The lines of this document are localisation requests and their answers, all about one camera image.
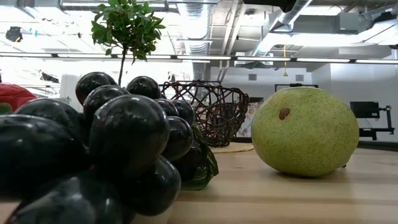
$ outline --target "brown spot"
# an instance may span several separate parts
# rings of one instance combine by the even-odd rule
[[[287,117],[287,115],[289,115],[289,113],[290,113],[289,108],[282,108],[279,111],[279,119],[284,120]]]

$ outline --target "wooden table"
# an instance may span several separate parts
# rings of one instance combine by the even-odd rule
[[[398,224],[398,153],[357,149],[322,179],[274,171],[254,151],[216,155],[208,188],[181,192],[169,224]]]

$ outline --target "tree trunk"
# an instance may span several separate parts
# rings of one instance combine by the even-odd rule
[[[122,52],[122,54],[123,54],[123,56],[122,56],[122,65],[120,66],[120,73],[119,73],[119,80],[118,80],[119,86],[121,85],[121,82],[122,82],[123,65],[124,65],[124,60],[126,59],[126,53],[127,53],[127,50],[123,49],[123,52]]]

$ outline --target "small tree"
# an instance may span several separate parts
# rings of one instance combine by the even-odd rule
[[[161,24],[163,19],[155,17],[149,9],[148,2],[142,5],[136,0],[108,0],[108,3],[109,6],[98,6],[91,31],[94,44],[107,46],[105,55],[111,55],[114,47],[122,48],[120,85],[127,52],[132,52],[132,64],[137,58],[146,61],[146,55],[156,50],[156,40],[162,35],[160,29],[165,26]],[[97,22],[102,17],[105,22]]]

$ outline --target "poster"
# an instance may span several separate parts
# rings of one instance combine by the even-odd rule
[[[251,123],[253,121],[254,115],[258,108],[262,105],[262,102],[249,103],[248,112],[246,113],[246,118],[236,133],[237,138],[251,138]]]

